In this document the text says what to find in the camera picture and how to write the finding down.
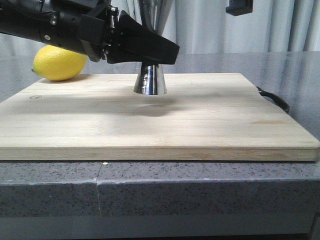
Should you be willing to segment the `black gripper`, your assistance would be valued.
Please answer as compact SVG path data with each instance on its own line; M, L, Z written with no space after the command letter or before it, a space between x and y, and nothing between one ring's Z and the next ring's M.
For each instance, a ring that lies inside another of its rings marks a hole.
M107 58L107 31L118 15L109 0L2 0L0 32L99 62Z

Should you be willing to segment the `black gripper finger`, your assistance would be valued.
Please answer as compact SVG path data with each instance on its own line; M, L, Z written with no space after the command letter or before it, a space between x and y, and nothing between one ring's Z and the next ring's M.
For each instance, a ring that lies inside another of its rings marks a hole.
M143 62L173 65L180 47L150 31L121 11L117 24L106 32L106 60L109 64Z
M229 0L229 5L225 8L227 14L240 16L253 12L253 0Z

